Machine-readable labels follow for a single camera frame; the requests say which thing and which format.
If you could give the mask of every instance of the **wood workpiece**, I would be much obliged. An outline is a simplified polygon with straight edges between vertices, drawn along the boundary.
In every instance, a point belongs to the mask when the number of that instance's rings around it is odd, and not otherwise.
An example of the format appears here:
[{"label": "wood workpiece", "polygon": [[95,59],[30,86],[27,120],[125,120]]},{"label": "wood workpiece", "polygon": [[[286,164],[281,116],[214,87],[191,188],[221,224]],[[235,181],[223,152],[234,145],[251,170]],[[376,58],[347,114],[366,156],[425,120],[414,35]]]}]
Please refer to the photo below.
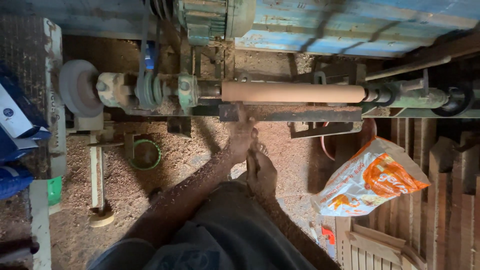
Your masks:
[{"label": "wood workpiece", "polygon": [[361,86],[222,82],[222,101],[358,103]]}]

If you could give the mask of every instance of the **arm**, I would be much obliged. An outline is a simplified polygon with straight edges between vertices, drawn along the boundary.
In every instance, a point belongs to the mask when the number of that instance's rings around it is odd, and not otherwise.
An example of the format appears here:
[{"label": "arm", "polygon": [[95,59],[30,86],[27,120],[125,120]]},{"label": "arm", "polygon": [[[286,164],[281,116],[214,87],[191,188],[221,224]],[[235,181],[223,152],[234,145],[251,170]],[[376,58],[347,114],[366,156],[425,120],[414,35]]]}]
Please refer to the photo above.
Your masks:
[{"label": "arm", "polygon": [[226,179],[232,167],[244,162],[253,141],[254,120],[239,117],[228,146],[214,155],[192,176],[157,198],[128,230],[123,239],[140,238],[160,247],[197,211],[201,203]]}]

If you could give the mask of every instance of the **person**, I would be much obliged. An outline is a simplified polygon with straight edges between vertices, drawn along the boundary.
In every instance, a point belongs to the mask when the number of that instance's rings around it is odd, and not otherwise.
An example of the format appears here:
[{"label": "person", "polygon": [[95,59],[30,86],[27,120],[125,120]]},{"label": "person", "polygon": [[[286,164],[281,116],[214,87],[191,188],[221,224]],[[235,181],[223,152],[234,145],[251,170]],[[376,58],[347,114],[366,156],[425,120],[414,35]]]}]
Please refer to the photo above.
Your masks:
[{"label": "person", "polygon": [[[155,199],[88,269],[315,269],[263,209],[275,202],[277,171],[255,147],[254,119],[238,111],[227,146]],[[225,182],[245,160],[247,171]]]}]

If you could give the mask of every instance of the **grinding wheel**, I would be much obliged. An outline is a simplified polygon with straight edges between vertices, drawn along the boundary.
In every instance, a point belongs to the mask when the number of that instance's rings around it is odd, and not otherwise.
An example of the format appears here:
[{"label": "grinding wheel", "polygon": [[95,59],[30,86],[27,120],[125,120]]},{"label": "grinding wheel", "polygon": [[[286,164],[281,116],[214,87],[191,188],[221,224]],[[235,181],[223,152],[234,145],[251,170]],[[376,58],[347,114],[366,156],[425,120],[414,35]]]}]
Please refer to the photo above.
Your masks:
[{"label": "grinding wheel", "polygon": [[103,111],[98,98],[98,70],[88,61],[72,60],[60,70],[60,95],[67,108],[78,117],[93,118]]},{"label": "grinding wheel", "polygon": [[106,212],[103,216],[100,216],[97,213],[90,216],[90,219],[88,220],[88,225],[90,225],[90,227],[93,227],[93,228],[102,227],[112,223],[114,219],[115,219],[115,216],[113,215],[112,211]]}]

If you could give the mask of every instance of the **green plastic ring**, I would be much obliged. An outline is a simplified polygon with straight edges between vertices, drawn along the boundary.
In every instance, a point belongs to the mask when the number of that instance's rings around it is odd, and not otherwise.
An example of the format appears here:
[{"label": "green plastic ring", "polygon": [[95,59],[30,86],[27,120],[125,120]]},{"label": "green plastic ring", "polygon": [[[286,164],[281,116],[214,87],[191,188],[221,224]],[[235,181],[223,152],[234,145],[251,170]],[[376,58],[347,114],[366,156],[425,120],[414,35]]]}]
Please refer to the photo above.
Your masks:
[{"label": "green plastic ring", "polygon": [[155,142],[152,142],[151,140],[147,140],[147,139],[140,139],[140,140],[135,141],[135,142],[133,143],[133,152],[134,152],[134,153],[135,153],[135,147],[137,147],[137,145],[139,145],[139,144],[141,144],[141,143],[151,143],[151,144],[153,144],[153,145],[156,147],[156,149],[157,149],[157,151],[158,151],[158,158],[156,159],[155,163],[154,163],[152,166],[148,167],[148,168],[141,168],[141,167],[138,167],[138,166],[135,164],[135,162],[133,162],[132,159],[130,159],[130,160],[128,160],[128,161],[130,162],[130,165],[131,165],[132,167],[134,167],[135,169],[137,169],[137,170],[141,170],[141,171],[151,170],[151,169],[155,168],[155,166],[160,163],[160,157],[161,157],[162,152],[160,151],[160,147],[158,147],[158,144],[156,144]]}]

